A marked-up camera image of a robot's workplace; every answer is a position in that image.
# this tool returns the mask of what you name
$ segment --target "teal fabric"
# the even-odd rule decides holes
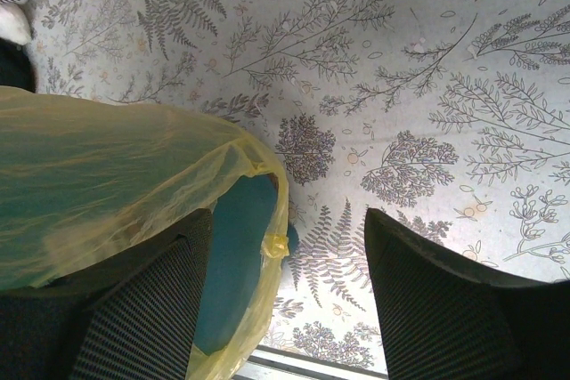
[[[261,242],[277,203],[266,176],[242,177],[220,197],[194,344],[207,355],[228,344],[248,308],[261,269]],[[289,227],[290,252],[298,237]]]

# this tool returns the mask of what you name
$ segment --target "yellow plastic sheet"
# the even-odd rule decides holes
[[[226,380],[271,320],[288,254],[288,183],[275,155],[215,117],[0,86],[0,288],[41,286],[212,206],[241,177],[279,190],[256,292],[228,345],[192,351],[187,379]]]

